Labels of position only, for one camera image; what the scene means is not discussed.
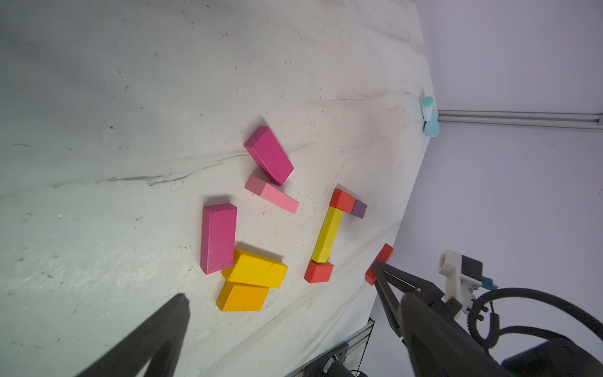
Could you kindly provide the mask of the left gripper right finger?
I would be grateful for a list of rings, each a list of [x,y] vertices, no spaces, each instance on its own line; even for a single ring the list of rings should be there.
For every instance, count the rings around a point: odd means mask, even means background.
[[[414,295],[400,300],[401,331],[416,376],[508,376],[463,330]]]

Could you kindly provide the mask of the purple block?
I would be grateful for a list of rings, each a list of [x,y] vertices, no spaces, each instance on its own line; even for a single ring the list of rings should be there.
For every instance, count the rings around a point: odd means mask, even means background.
[[[356,199],[351,214],[357,218],[364,218],[367,210],[367,204],[359,199]]]

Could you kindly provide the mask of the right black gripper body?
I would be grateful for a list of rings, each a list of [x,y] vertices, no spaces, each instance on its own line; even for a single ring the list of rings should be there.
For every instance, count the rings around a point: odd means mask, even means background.
[[[512,376],[602,376],[602,363],[574,342],[551,339],[502,362]]]

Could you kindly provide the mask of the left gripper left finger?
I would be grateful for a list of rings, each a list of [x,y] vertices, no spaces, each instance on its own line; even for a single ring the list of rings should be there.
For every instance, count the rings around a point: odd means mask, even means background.
[[[178,293],[80,375],[174,375],[189,319],[189,301]]]

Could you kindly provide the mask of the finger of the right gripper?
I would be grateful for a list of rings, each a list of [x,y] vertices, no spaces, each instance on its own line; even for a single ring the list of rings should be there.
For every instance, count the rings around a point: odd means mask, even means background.
[[[417,298],[432,312],[445,318],[445,304],[441,300],[444,292],[434,283],[399,270],[385,262],[373,262],[372,269],[375,274],[374,286],[389,326],[398,337],[405,337],[403,334],[405,320],[401,312],[401,302],[407,295]]]

